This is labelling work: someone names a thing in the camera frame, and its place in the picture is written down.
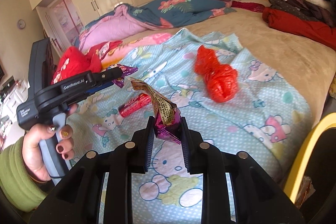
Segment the left hand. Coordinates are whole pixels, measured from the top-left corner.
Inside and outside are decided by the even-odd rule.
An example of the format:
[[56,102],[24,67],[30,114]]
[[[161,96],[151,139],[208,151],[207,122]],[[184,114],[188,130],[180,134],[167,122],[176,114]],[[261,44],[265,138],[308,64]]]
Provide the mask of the left hand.
[[[42,158],[39,142],[52,138],[55,133],[54,125],[35,124],[23,139],[22,157],[26,170],[38,182],[51,180]],[[70,160],[75,155],[73,134],[73,129],[68,124],[62,127],[58,133],[61,141],[55,146],[55,151],[64,160]]]

